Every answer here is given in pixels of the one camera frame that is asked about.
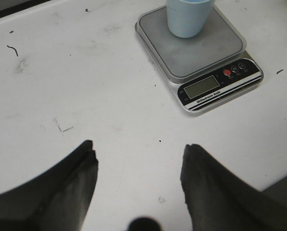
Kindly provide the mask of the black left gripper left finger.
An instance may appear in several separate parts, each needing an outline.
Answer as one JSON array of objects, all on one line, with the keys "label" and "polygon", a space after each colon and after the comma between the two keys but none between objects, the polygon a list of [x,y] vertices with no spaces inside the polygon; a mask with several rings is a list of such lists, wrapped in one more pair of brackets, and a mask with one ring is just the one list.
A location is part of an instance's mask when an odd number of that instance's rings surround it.
[{"label": "black left gripper left finger", "polygon": [[0,231],[79,231],[98,177],[86,140],[38,177],[0,194]]}]

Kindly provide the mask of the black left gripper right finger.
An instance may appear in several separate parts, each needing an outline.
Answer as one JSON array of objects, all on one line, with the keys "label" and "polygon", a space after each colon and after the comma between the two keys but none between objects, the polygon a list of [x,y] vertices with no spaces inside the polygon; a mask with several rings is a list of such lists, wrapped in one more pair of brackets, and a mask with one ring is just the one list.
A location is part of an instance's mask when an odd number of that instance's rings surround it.
[{"label": "black left gripper right finger", "polygon": [[195,231],[287,231],[287,207],[238,178],[198,144],[180,175]]}]

